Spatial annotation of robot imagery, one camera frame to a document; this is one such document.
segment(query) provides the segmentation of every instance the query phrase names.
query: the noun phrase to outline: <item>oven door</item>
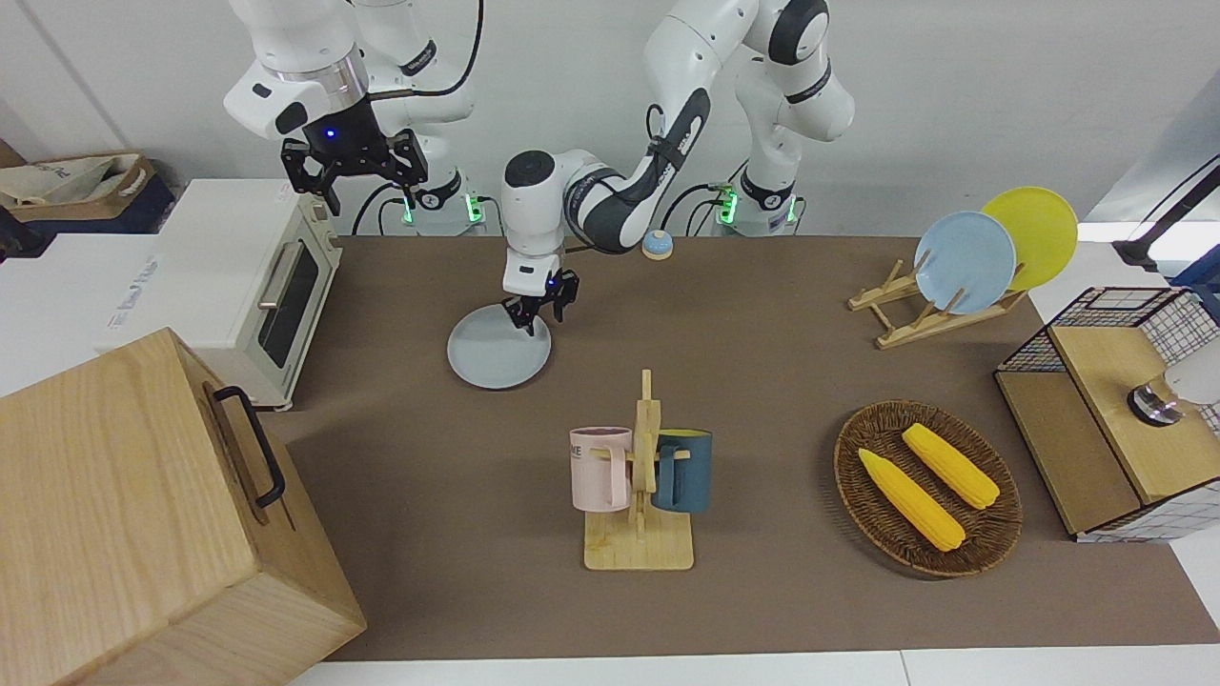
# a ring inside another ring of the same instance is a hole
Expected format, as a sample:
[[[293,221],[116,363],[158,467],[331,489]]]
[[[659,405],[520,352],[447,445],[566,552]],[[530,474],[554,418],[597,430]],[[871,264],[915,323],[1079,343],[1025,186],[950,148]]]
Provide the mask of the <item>oven door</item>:
[[[260,398],[260,404],[288,403],[333,277],[331,262],[303,217],[300,229],[289,236],[259,298],[261,322],[249,344],[251,361],[266,378],[278,380],[282,392],[278,398]]]

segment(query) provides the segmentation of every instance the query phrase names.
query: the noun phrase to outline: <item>woven tray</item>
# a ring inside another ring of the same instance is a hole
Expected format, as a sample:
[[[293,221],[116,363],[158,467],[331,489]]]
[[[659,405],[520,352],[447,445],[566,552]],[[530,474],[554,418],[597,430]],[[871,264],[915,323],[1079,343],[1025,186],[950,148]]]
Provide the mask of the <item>woven tray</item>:
[[[941,435],[999,486],[999,498],[976,510],[944,485],[903,442],[902,432],[922,422]],[[900,466],[966,530],[956,551],[936,549],[886,499],[856,453],[867,448]],[[969,576],[1008,557],[1021,533],[1021,499],[1008,465],[994,448],[964,421],[931,405],[887,400],[869,405],[848,420],[834,443],[834,481],[848,514],[887,555],[921,572]]]

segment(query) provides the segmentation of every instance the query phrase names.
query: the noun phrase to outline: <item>corn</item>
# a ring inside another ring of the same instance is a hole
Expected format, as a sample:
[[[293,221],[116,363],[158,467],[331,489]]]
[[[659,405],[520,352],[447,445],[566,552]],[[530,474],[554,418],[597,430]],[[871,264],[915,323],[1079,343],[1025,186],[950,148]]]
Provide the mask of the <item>corn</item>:
[[[864,448],[860,448],[860,461],[886,499],[906,518],[906,521],[914,524],[937,551],[948,553],[966,540],[966,530],[961,529],[958,520],[944,511],[944,508],[932,499],[927,491],[920,488],[919,483],[911,481],[898,465]]]
[[[916,422],[903,432],[903,441],[941,481],[976,510],[991,505],[999,497],[999,486],[931,428]]]

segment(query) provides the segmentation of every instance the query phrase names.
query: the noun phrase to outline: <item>oven window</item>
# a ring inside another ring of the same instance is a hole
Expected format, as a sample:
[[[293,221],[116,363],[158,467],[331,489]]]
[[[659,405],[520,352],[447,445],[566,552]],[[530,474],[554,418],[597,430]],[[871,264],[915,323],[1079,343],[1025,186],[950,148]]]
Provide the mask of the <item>oven window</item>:
[[[279,309],[268,311],[267,317],[262,320],[259,345],[267,352],[271,361],[276,363],[279,369],[284,369],[288,353],[293,349],[293,342],[296,341],[296,331],[300,328],[305,310],[309,308],[310,294],[314,293],[314,286],[317,284],[317,261],[305,247],[301,250],[300,261],[296,262],[296,270],[288,282],[288,292],[284,294],[283,303],[281,303]]]

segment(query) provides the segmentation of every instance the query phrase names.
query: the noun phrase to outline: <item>wooden box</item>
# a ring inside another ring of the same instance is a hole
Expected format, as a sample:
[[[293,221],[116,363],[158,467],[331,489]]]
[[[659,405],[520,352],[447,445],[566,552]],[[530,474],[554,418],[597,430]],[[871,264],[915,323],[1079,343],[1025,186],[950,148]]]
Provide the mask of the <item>wooden box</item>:
[[[1153,427],[1127,408],[1127,393],[1165,370],[1143,331],[1048,332],[1066,371],[1000,371],[996,378],[1069,533],[1131,525],[1220,478],[1220,441],[1198,413]],[[1176,536],[1157,529],[1127,538]]]
[[[162,330],[0,398],[0,684],[285,684],[364,630],[283,444],[220,386]]]

